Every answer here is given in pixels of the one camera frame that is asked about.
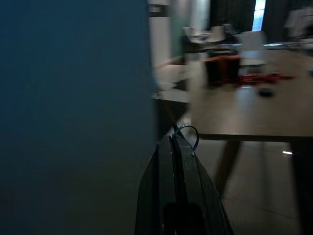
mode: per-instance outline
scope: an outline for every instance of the window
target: window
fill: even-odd
[[[252,31],[261,31],[266,0],[256,0]]]

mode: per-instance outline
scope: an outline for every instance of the tabletop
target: tabletop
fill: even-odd
[[[290,141],[313,137],[313,58],[288,50],[266,50],[265,72],[295,76],[277,84],[209,88],[201,53],[189,59],[191,121],[200,136],[211,140]],[[258,95],[271,87],[273,97]]]

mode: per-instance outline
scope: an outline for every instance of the chair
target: chair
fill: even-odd
[[[224,41],[225,31],[223,26],[211,28],[211,36],[206,40],[207,43],[219,43]]]
[[[225,23],[223,24],[224,26],[224,29],[225,29],[225,32],[226,33],[229,33],[231,35],[234,35],[234,34],[238,34],[239,32],[237,30],[234,29],[233,25],[231,23]]]
[[[241,62],[242,66],[247,68],[253,67],[260,70],[260,66],[265,64],[263,60],[263,52],[265,51],[264,44],[266,37],[262,31],[248,31],[241,34],[240,55],[244,58]]]
[[[262,31],[248,31],[241,34],[241,51],[265,49],[266,36]]]

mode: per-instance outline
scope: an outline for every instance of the blue wall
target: blue wall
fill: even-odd
[[[155,145],[145,4],[0,3],[1,234],[133,234]]]

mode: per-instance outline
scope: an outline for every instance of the white chair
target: white chair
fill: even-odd
[[[258,50],[263,51],[265,49],[266,36],[262,31],[249,31],[243,32],[240,36],[241,39],[241,51]]]
[[[240,36],[242,45],[240,55],[242,66],[261,66],[266,64],[264,59],[266,37],[262,31],[243,32]]]
[[[207,43],[218,43],[225,40],[225,31],[223,26],[211,28],[211,36],[206,40]]]

